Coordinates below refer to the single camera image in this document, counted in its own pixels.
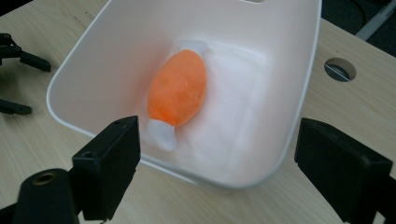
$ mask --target wooden table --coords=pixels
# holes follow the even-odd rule
[[[0,32],[53,65],[50,73],[18,60],[0,66],[0,98],[34,109],[28,116],[0,114],[0,207],[16,202],[28,176],[70,169],[71,156],[90,140],[51,117],[46,92],[105,3],[35,0],[0,18]],[[333,57],[354,64],[356,78],[342,83],[328,77],[323,67]],[[322,21],[302,116],[327,122],[396,161],[396,59]],[[342,223],[293,161],[294,149],[295,139],[272,178],[238,191],[193,186],[141,164],[112,223]]]

